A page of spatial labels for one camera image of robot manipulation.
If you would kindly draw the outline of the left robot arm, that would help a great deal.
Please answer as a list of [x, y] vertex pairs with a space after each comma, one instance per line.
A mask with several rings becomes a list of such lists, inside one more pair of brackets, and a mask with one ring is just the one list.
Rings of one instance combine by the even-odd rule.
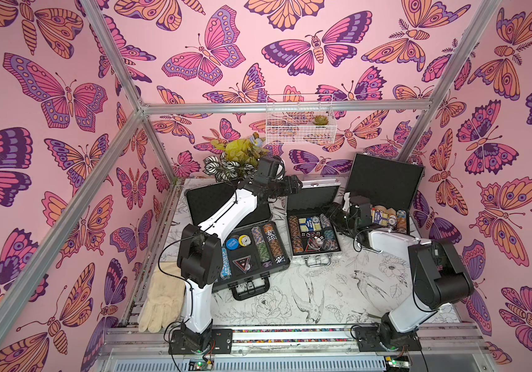
[[240, 181], [233, 195], [210, 218], [198, 226], [185, 227], [177, 266], [187, 288], [187, 330], [202, 335], [213, 324], [210, 303], [213, 284], [224, 267], [222, 247], [226, 238], [259, 204], [296, 194], [301, 187], [296, 176], [286, 175], [285, 163], [279, 156], [264, 156], [253, 175]]

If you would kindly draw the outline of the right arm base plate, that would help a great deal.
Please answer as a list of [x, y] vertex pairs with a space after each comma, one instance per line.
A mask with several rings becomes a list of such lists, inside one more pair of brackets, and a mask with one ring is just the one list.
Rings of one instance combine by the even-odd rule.
[[391, 326], [353, 325], [351, 337], [360, 352], [421, 351], [421, 343], [415, 332], [397, 333]]

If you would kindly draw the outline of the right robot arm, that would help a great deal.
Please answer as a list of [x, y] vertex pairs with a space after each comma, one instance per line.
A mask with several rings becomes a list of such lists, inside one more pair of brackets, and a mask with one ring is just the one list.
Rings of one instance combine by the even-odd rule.
[[411, 294], [382, 316], [380, 343], [388, 350], [415, 336], [419, 327], [446, 304], [454, 304], [475, 291], [467, 268], [449, 240], [429, 240], [373, 223], [371, 202], [346, 192], [341, 204], [343, 222], [357, 249], [389, 254], [409, 263]]

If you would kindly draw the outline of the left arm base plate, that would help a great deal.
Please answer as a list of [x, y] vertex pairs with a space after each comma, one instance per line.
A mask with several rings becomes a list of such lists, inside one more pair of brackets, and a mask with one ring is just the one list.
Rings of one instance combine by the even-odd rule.
[[202, 334], [185, 329], [172, 332], [168, 349], [171, 355], [230, 354], [232, 344], [232, 329], [212, 329]]

